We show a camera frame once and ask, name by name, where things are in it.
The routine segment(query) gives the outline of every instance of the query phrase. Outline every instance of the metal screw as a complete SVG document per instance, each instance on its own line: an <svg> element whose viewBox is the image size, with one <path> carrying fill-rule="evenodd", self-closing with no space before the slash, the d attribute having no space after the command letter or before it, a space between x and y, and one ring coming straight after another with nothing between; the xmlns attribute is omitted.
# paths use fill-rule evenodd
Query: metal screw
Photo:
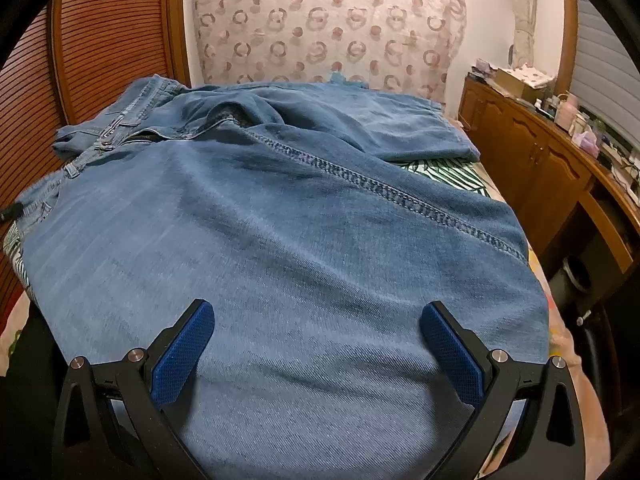
<svg viewBox="0 0 640 480"><path fill-rule="evenodd" d="M551 358L551 363L556 368L564 368L566 366L566 361L564 359L562 359L559 355L554 355Z"/></svg>
<svg viewBox="0 0 640 480"><path fill-rule="evenodd" d="M145 351L142 348L134 348L127 353L127 359L132 363L137 363L145 356Z"/></svg>
<svg viewBox="0 0 640 480"><path fill-rule="evenodd" d="M504 350L497 349L491 352L491 357L494 359L494 361L503 363L509 358L509 354L507 354L507 352L505 352Z"/></svg>
<svg viewBox="0 0 640 480"><path fill-rule="evenodd" d="M578 319L575 320L576 325L582 326L584 324L584 320L587 319L590 315L591 315L591 310L587 310L587 312L584 313L584 316L580 316Z"/></svg>
<svg viewBox="0 0 640 480"><path fill-rule="evenodd" d="M83 365L84 365L84 357L78 356L71 359L70 366L74 370L78 370L78 368L82 368Z"/></svg>

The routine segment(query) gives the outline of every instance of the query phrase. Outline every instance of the white wall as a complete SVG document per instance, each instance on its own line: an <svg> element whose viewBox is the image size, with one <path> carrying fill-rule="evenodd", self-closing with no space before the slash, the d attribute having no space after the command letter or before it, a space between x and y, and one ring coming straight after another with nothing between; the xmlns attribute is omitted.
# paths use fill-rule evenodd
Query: white wall
<svg viewBox="0 0 640 480"><path fill-rule="evenodd" d="M200 69L200 56L196 44L196 31L193 25L193 0L182 0L184 11L184 39L187 44L187 62L189 63L189 76L191 88L204 85L202 70Z"/></svg>
<svg viewBox="0 0 640 480"><path fill-rule="evenodd" d="M538 0L533 64L549 75L558 75L564 32L564 0Z"/></svg>
<svg viewBox="0 0 640 480"><path fill-rule="evenodd" d="M476 58L508 65L513 29L511 0L466 0L465 37L447 73L447 115L457 116L465 77Z"/></svg>

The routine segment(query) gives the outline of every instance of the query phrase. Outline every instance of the window blind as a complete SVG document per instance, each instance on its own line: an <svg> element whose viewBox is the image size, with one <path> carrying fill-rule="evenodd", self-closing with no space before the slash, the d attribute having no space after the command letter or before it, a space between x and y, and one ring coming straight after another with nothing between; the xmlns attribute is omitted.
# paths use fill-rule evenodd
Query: window blind
<svg viewBox="0 0 640 480"><path fill-rule="evenodd" d="M640 73L588 0L578 0L578 41L571 93L640 150Z"/></svg>

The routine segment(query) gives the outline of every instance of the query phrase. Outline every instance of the clutter on dresser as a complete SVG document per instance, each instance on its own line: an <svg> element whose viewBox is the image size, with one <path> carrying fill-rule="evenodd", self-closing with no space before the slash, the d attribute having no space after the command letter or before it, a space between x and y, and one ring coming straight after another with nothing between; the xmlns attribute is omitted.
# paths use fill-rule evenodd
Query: clutter on dresser
<svg viewBox="0 0 640 480"><path fill-rule="evenodd" d="M551 117L551 120L555 120L556 112L558 111L558 105L560 104L560 98L557 95L551 96L545 100L545 112Z"/></svg>
<svg viewBox="0 0 640 480"><path fill-rule="evenodd" d="M584 152L589 153L593 158L597 158L600 149L596 144L596 136L591 130L591 127L586 124L584 118L581 118L580 121L576 122L580 123L580 128L583 129L581 131L576 129L576 132L571 137L571 142Z"/></svg>
<svg viewBox="0 0 640 480"><path fill-rule="evenodd" d="M618 149L610 144L603 142L601 145L602 157L598 156L598 160L605 158L608 161L605 167L610 166L611 175L618 185L626 192L629 198L640 207L640 199L638 198L638 180L640 178L640 161L636 158L630 160L620 153Z"/></svg>
<svg viewBox="0 0 640 480"><path fill-rule="evenodd" d="M534 108L536 113L542 115L545 119L549 119L550 121L554 120L554 117L542 107L542 99L536 99Z"/></svg>
<svg viewBox="0 0 640 480"><path fill-rule="evenodd" d="M471 67L471 71L483 76L484 78L494 78L497 68L488 61L477 58L476 64Z"/></svg>
<svg viewBox="0 0 640 480"><path fill-rule="evenodd" d="M568 132L575 115L578 113L578 98L571 93L560 94L558 97L561 98L563 96L566 99L564 101L561 100L558 104L555 122L560 128Z"/></svg>
<svg viewBox="0 0 640 480"><path fill-rule="evenodd" d="M494 83L503 90L500 93L505 97L521 98L535 103L537 99L542 102L546 87L553 79L553 76L545 74L542 70L523 66L516 69L499 68L495 73Z"/></svg>
<svg viewBox="0 0 640 480"><path fill-rule="evenodd" d="M574 120L571 122L571 126L569 126L569 136L573 139L574 136L580 135L587 129L587 120L588 118L578 112Z"/></svg>

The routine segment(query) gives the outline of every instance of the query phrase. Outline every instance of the wooden door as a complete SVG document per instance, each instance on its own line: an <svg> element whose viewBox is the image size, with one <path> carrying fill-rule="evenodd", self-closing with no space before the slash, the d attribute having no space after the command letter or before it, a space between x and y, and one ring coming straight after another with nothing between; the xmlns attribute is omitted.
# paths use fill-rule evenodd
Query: wooden door
<svg viewBox="0 0 640 480"><path fill-rule="evenodd" d="M534 159L534 171L530 191L516 214L531 247L542 254L578 202L591 173L551 137Z"/></svg>
<svg viewBox="0 0 640 480"><path fill-rule="evenodd" d="M502 192L507 180L504 165L509 156L502 143L510 129L510 109L504 97L493 92L487 92L484 101L478 129L469 138L480 151L480 162Z"/></svg>
<svg viewBox="0 0 640 480"><path fill-rule="evenodd" d="M50 34L71 124L94 117L137 78L189 84L182 0L52 0Z"/></svg>
<svg viewBox="0 0 640 480"><path fill-rule="evenodd" d="M466 134L472 139L478 129L479 118L484 110L484 92L481 84L470 79L465 80L465 89L460 101L458 119Z"/></svg>
<svg viewBox="0 0 640 480"><path fill-rule="evenodd" d="M63 120L49 73L47 13L43 10L0 71L0 209L25 187L62 165L50 148ZM0 241L8 227L8 223L0 225ZM11 262L0 250L0 332L4 306L21 291Z"/></svg>
<svg viewBox="0 0 640 480"><path fill-rule="evenodd" d="M517 212L526 200L534 178L535 161L546 148L548 135L534 121L519 110L511 109L500 145L500 183L496 182L507 204Z"/></svg>

